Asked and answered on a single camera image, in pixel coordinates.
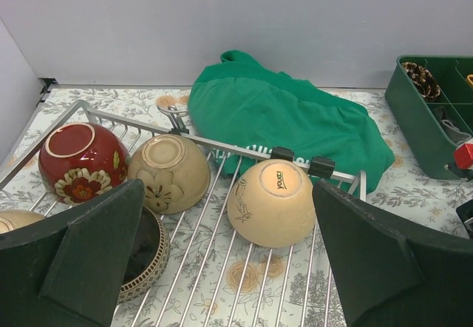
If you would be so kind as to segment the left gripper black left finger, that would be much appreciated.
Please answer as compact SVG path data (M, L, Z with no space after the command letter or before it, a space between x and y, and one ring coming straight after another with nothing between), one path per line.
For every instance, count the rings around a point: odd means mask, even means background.
M144 186L122 183L1 235L2 326L110 326Z

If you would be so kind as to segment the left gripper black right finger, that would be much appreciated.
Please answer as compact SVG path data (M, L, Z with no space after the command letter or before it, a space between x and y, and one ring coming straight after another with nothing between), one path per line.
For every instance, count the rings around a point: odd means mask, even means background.
M313 202L348 326L471 326L472 240L320 180Z

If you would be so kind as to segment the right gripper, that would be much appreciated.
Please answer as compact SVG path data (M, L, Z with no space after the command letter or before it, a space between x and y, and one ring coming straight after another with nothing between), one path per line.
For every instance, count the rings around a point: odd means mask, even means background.
M470 239L473 239L473 203L464 203L456 208L457 216L465 227Z

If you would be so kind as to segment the black patterned bowl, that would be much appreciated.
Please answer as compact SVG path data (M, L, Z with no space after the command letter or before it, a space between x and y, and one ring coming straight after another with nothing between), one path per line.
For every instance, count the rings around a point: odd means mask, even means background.
M167 266L170 245L169 233L159 215L143 207L118 303L134 299L152 287Z

